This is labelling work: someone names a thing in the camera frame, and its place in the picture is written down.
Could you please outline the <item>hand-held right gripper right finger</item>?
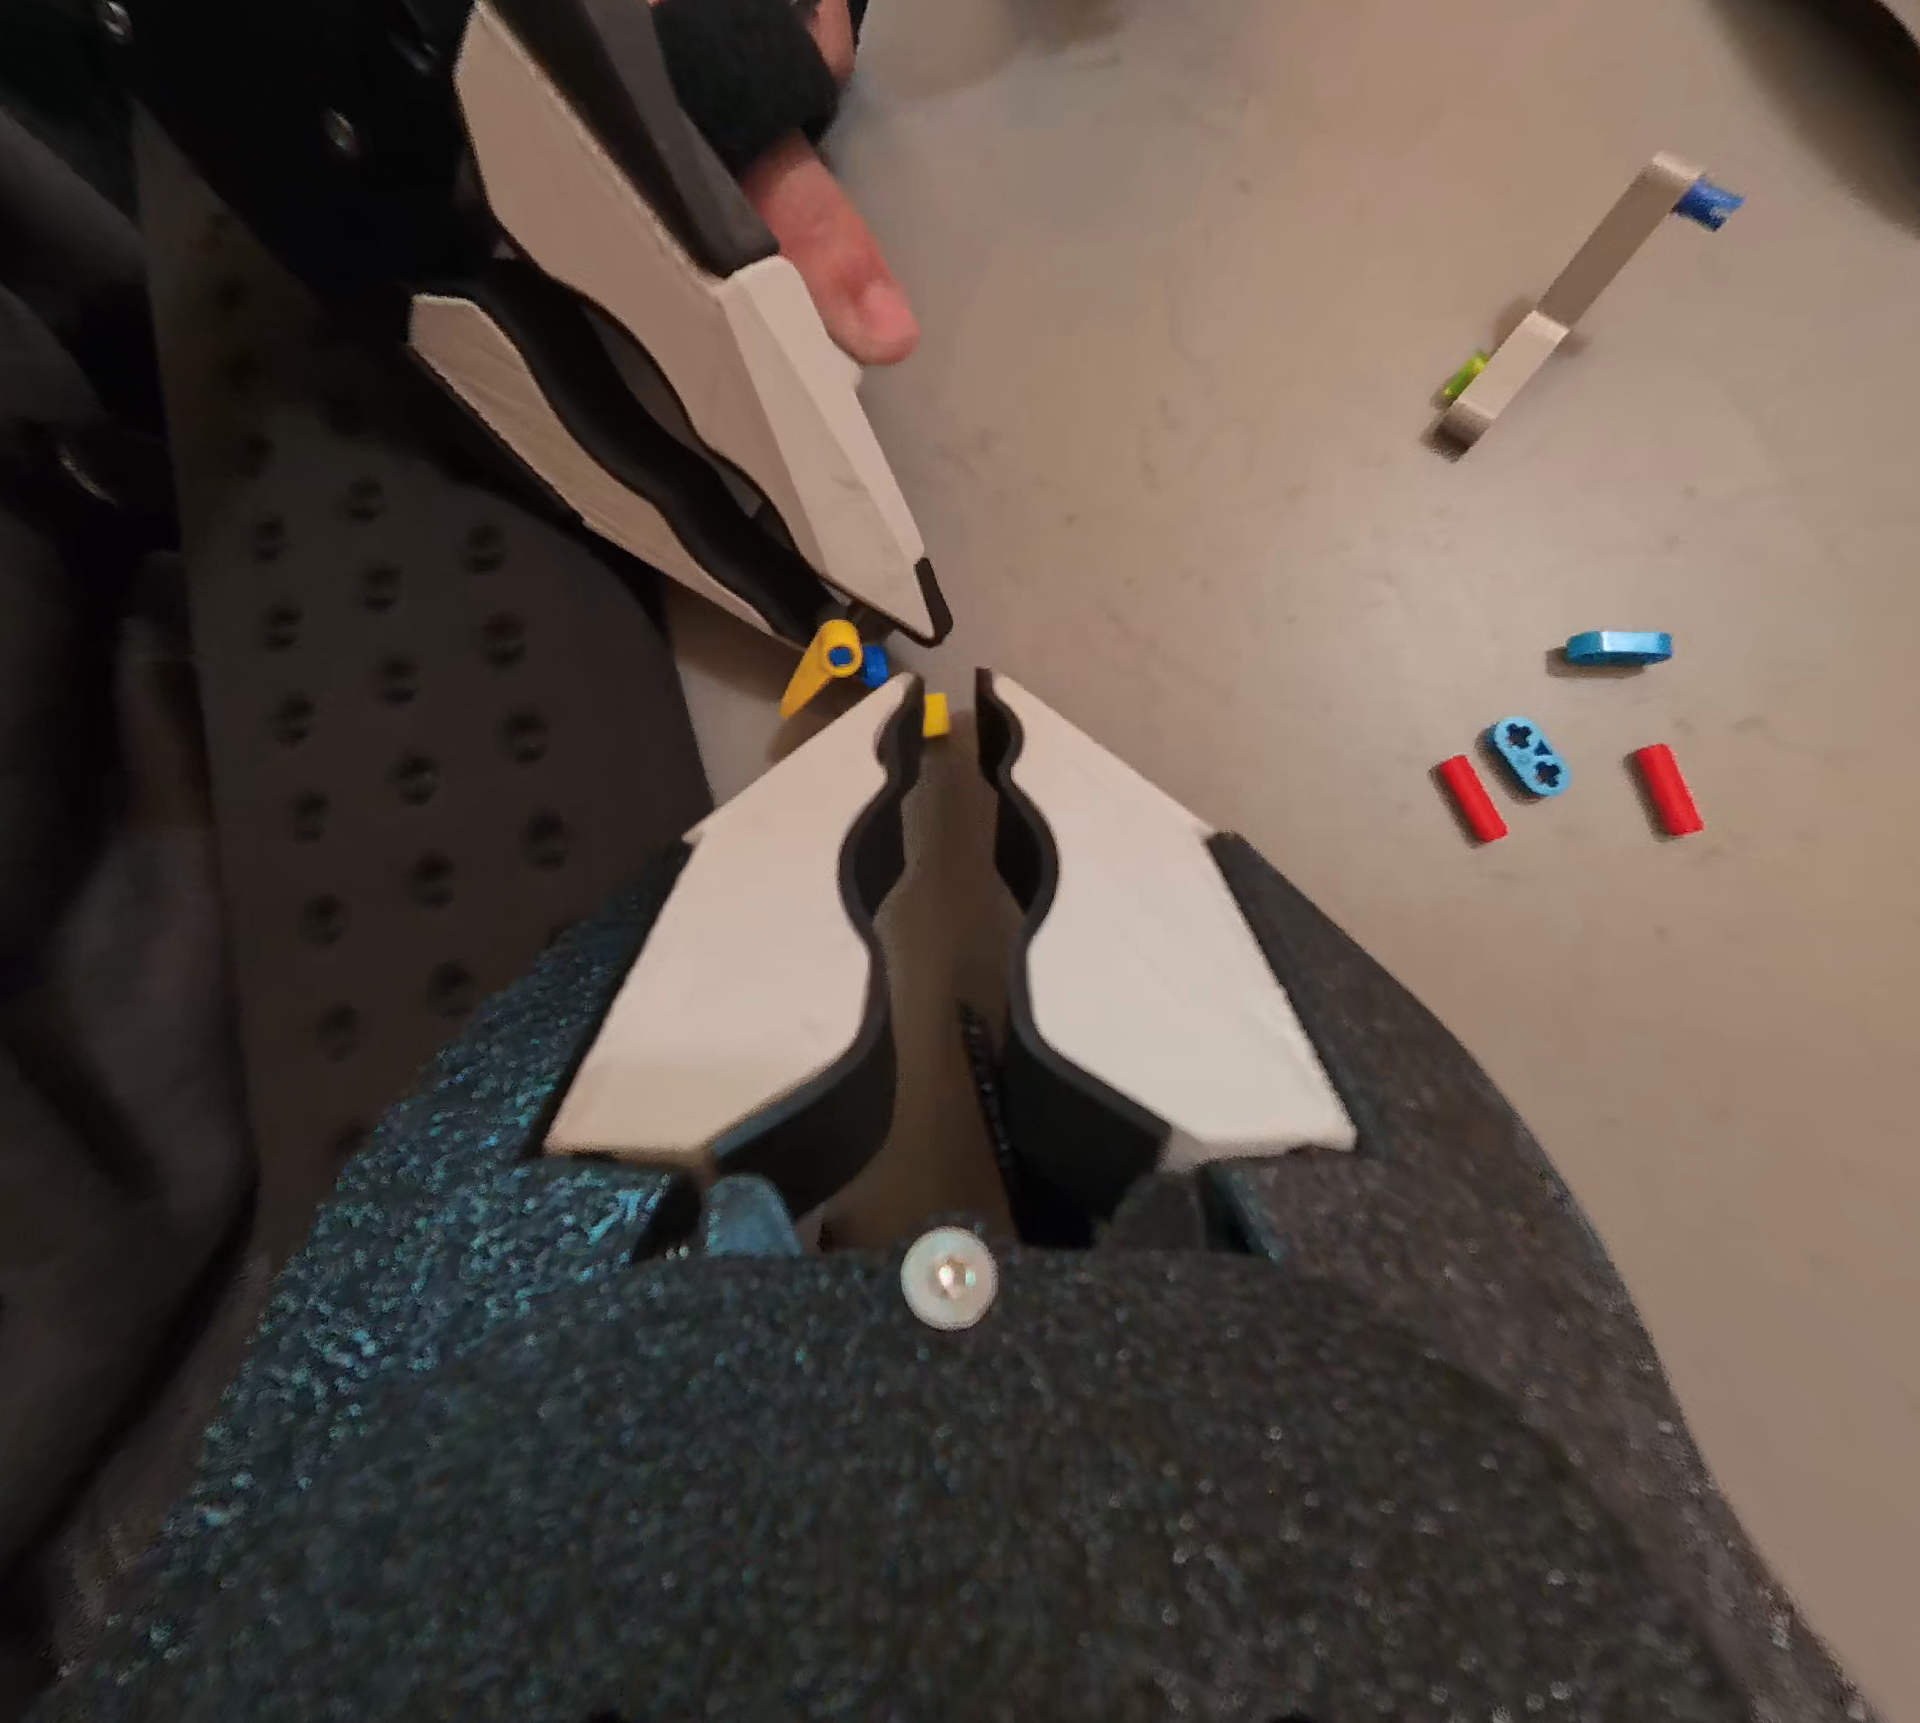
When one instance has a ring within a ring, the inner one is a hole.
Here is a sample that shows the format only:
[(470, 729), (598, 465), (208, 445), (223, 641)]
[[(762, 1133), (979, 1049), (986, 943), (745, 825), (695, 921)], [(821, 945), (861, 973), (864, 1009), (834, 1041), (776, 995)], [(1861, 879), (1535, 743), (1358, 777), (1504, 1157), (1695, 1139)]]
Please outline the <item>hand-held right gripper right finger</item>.
[(1016, 679), (974, 677), (1020, 911), (1006, 1109), (1038, 1171), (1354, 1151), (1356, 1123), (1217, 853), (1230, 837)]

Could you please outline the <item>person's torso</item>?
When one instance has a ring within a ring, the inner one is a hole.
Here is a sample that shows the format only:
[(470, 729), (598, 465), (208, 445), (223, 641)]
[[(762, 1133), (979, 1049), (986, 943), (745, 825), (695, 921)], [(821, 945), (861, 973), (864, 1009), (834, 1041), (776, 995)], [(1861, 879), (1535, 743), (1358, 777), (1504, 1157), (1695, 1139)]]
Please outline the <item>person's torso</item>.
[(258, 1165), (141, 244), (3, 114), (3, 1631), (192, 1357)]

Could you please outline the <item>red short brick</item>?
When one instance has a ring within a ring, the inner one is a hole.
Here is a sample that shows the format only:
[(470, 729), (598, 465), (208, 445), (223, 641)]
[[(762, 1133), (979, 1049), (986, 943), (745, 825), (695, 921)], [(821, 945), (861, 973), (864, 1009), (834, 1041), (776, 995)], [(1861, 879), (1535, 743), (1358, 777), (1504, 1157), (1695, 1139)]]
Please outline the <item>red short brick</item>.
[(1431, 769), (1460, 831), (1477, 847), (1510, 835), (1510, 825), (1467, 753), (1454, 753)]
[(1706, 819), (1691, 793), (1691, 785), (1668, 743), (1636, 747), (1628, 753), (1625, 763), (1636, 779), (1646, 813), (1659, 835), (1679, 839), (1706, 829)]

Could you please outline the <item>grey desk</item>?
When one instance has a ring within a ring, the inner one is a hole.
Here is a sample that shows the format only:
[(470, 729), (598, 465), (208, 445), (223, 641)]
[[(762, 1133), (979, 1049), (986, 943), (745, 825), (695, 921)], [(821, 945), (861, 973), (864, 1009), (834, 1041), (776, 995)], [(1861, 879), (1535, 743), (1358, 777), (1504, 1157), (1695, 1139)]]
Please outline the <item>grey desk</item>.
[[(1725, 1495), (1916, 1719), (1916, 52), (1869, 0), (873, 0), (835, 168), (953, 609), (1525, 1115)], [(1652, 156), (1665, 224), (1461, 457), (1429, 397)], [(1578, 669), (1576, 631), (1668, 631)], [(1570, 769), (1488, 751), (1533, 717)], [(1703, 831), (1625, 757), (1668, 743)], [(1507, 837), (1460, 829), (1467, 753)]]

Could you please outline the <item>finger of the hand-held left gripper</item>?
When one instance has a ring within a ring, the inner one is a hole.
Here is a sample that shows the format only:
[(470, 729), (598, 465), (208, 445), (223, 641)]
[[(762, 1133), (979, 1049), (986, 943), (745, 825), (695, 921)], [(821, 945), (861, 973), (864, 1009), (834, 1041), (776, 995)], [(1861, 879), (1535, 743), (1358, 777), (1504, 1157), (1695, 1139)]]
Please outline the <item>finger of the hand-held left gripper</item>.
[(592, 535), (801, 647), (839, 599), (557, 295), (416, 295), (413, 359)]
[(515, 248), (659, 367), (694, 439), (773, 503), (818, 577), (925, 647), (945, 641), (950, 609), (858, 371), (793, 264), (703, 270), (487, 0), (467, 14), (451, 82)]

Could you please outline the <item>blue cross-hole brick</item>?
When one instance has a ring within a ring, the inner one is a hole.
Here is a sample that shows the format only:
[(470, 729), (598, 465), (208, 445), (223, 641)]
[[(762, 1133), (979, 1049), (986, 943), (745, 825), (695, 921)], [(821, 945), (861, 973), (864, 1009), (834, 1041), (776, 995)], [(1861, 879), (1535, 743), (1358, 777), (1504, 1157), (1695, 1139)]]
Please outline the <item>blue cross-hole brick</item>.
[(1568, 791), (1570, 765), (1537, 719), (1499, 717), (1485, 727), (1484, 743), (1520, 795), (1552, 799)]

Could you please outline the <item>grey angled beam brick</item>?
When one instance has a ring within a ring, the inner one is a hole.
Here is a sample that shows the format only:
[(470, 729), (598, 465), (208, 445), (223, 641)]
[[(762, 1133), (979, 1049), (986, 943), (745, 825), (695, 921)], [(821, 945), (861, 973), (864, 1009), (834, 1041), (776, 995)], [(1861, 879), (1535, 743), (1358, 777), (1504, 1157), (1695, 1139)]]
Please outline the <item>grey angled beam brick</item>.
[(1472, 351), (1429, 397), (1426, 445), (1461, 457), (1571, 349), (1595, 303), (1669, 222), (1722, 232), (1747, 194), (1674, 154), (1652, 156), (1565, 264), (1492, 345)]

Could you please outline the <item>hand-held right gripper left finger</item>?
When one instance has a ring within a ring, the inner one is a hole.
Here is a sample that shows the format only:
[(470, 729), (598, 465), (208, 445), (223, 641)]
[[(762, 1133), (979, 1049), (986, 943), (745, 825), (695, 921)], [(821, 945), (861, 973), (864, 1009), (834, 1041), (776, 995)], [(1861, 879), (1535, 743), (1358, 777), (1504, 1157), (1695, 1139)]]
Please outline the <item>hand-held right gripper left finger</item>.
[(852, 1053), (871, 927), (841, 865), (891, 785), (918, 679), (865, 693), (683, 839), (683, 863), (541, 1137), (551, 1157), (719, 1171), (726, 1141)]

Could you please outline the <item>yellow long wedge brick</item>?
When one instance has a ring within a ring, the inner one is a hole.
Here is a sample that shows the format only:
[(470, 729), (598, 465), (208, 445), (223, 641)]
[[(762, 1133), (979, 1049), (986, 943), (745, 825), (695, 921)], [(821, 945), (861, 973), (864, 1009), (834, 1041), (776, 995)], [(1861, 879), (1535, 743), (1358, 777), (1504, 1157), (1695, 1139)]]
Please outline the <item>yellow long wedge brick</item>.
[(779, 719), (793, 719), (828, 685), (861, 679), (865, 647), (861, 633), (846, 617), (824, 621), (798, 657), (779, 695)]

